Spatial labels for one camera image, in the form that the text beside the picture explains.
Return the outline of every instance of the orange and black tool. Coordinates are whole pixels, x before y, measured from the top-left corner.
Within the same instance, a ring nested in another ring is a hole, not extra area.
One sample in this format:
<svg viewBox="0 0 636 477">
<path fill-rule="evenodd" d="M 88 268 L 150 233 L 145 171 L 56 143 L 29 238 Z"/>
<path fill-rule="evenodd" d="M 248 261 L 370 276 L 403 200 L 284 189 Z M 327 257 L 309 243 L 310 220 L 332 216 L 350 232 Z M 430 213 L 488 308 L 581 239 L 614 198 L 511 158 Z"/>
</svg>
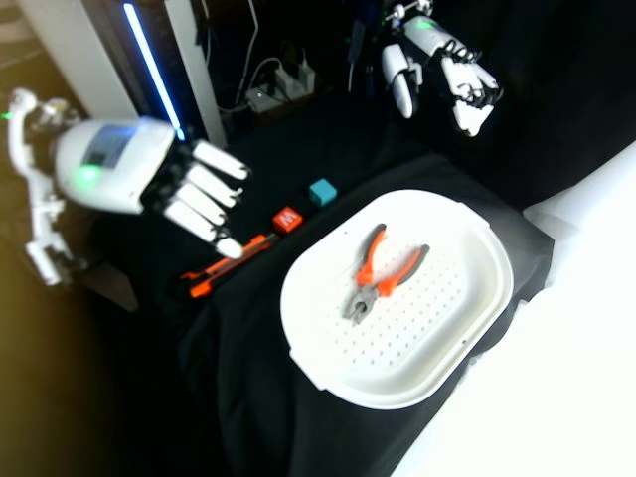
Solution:
<svg viewBox="0 0 636 477">
<path fill-rule="evenodd" d="M 345 318 L 351 319 L 355 323 L 360 323 L 371 313 L 378 298 L 390 297 L 398 286 L 413 277 L 430 251 L 430 246 L 428 245 L 416 248 L 398 273 L 374 286 L 374 255 L 378 246 L 384 240 L 386 231 L 387 226 L 385 224 L 379 224 L 372 231 L 369 245 L 365 252 L 365 261 L 356 276 L 359 289 L 349 306 L 345 309 Z"/>
<path fill-rule="evenodd" d="M 237 266 L 245 263 L 258 253 L 272 248 L 278 241 L 276 234 L 256 236 L 242 248 L 242 256 L 237 259 L 224 258 L 202 271 L 188 271 L 181 275 L 182 280 L 191 280 L 189 292 L 192 298 L 202 298 L 212 293 L 212 283 Z"/>
</svg>

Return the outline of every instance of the red block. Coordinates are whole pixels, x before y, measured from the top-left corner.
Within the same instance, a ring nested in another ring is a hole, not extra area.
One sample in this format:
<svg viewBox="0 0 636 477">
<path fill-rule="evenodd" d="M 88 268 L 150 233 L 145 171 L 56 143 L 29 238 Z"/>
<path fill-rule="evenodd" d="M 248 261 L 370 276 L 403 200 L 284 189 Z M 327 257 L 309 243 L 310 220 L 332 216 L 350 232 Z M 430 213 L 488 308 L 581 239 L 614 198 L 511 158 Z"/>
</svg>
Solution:
<svg viewBox="0 0 636 477">
<path fill-rule="evenodd" d="M 302 224 L 302 216 L 291 207 L 285 207 L 271 220 L 274 229 L 281 234 L 289 234 Z"/>
</svg>

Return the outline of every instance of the robotic hand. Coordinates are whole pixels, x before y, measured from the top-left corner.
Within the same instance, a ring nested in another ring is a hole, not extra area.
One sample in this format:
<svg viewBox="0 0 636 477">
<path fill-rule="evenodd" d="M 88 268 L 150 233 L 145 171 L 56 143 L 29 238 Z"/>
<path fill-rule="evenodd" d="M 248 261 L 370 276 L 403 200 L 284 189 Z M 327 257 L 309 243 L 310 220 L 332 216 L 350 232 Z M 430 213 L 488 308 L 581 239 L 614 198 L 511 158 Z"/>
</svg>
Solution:
<svg viewBox="0 0 636 477">
<path fill-rule="evenodd" d="M 418 12 L 404 20 L 406 12 Z M 450 97 L 452 111 L 460 130 L 475 136 L 490 115 L 503 90 L 497 81 L 476 62 L 479 55 L 432 20 L 432 1 L 417 0 L 410 5 L 398 4 L 385 19 L 391 22 L 396 40 L 382 52 L 382 67 L 397 109 L 405 118 L 417 111 L 419 88 L 424 76 L 441 70 L 445 83 L 440 93 Z"/>
<path fill-rule="evenodd" d="M 62 103 L 55 101 L 41 105 L 30 91 L 17 89 L 9 109 L 11 161 L 29 186 L 34 240 L 27 252 L 47 284 L 62 281 L 60 265 L 49 252 L 67 260 L 73 256 L 52 226 L 64 200 L 55 195 L 53 180 L 37 168 L 25 141 L 25 119 L 38 108 L 46 118 L 38 121 L 40 127 L 47 122 L 71 126 L 58 139 L 55 152 L 57 185 L 67 197 L 107 212 L 162 214 L 212 243 L 222 255 L 241 256 L 240 244 L 224 224 L 225 209 L 239 202 L 242 188 L 228 186 L 211 169 L 241 183 L 249 175 L 243 163 L 207 141 L 178 141 L 172 126 L 156 119 L 64 122 L 63 108 L 52 107 Z"/>
</svg>

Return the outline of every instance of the blue light strip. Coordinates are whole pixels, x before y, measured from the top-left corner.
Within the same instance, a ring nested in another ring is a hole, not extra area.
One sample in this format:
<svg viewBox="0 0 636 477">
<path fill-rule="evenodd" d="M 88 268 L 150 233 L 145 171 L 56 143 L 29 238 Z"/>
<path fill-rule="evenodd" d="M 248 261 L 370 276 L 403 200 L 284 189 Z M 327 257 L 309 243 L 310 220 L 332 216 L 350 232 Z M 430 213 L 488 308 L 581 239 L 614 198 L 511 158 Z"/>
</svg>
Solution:
<svg viewBox="0 0 636 477">
<path fill-rule="evenodd" d="M 135 36 L 135 40 L 137 40 L 137 45 L 139 45 L 139 50 L 141 50 L 141 55 L 143 55 L 143 59 L 146 62 L 148 71 L 150 72 L 152 80 L 155 83 L 155 87 L 157 88 L 157 92 L 161 97 L 163 107 L 168 113 L 168 117 L 170 118 L 172 127 L 175 128 L 177 137 L 183 141 L 186 138 L 185 134 L 183 133 L 183 129 L 181 129 L 181 123 L 179 122 L 179 118 L 177 117 L 177 112 L 172 105 L 172 101 L 170 100 L 170 96 L 168 95 L 166 85 L 161 78 L 161 74 L 159 73 L 159 69 L 157 68 L 157 64 L 155 63 L 155 59 L 152 56 L 152 52 L 150 51 L 150 46 L 148 45 L 146 35 L 143 33 L 143 29 L 141 28 L 141 24 L 139 23 L 139 18 L 137 17 L 135 7 L 130 3 L 124 3 L 123 10 L 126 13 L 126 18 L 128 19 L 130 28 L 132 28 L 132 33 Z"/>
</svg>

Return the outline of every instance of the screen on robotic hand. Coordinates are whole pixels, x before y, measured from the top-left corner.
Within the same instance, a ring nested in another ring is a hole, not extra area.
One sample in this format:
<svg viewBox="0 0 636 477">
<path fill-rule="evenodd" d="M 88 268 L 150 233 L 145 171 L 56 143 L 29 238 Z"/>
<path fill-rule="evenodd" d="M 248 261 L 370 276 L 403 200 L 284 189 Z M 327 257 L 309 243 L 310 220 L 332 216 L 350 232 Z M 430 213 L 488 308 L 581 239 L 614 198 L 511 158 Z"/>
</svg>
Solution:
<svg viewBox="0 0 636 477">
<path fill-rule="evenodd" d="M 114 169 L 136 131 L 136 127 L 130 126 L 102 127 L 90 142 L 81 160 L 82 164 Z"/>
</svg>

